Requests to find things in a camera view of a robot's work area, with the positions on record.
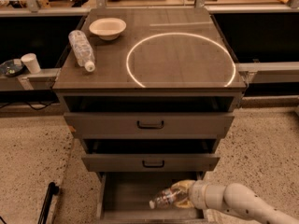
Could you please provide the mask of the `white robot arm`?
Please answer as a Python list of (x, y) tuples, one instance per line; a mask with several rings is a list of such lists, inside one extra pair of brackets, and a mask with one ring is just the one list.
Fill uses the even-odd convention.
[(183, 197), (176, 202), (176, 206), (183, 208), (213, 209), (261, 224), (299, 224), (298, 219), (277, 210), (253, 190), (239, 183), (225, 186), (203, 180), (182, 180), (171, 188), (183, 191)]

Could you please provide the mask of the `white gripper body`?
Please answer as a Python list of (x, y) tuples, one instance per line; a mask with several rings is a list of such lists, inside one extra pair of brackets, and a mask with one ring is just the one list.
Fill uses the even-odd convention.
[(195, 181), (189, 188), (189, 200), (197, 209), (207, 209), (206, 188), (207, 183), (203, 180)]

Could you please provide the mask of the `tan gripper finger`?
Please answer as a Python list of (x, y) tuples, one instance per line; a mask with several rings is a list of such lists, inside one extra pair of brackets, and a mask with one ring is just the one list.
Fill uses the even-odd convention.
[(187, 192), (189, 188), (195, 183), (194, 180), (180, 180), (179, 182), (173, 184), (171, 189), (179, 189), (181, 191)]
[(190, 201), (181, 201), (174, 203), (174, 206), (177, 208), (189, 209), (194, 208), (194, 205)]

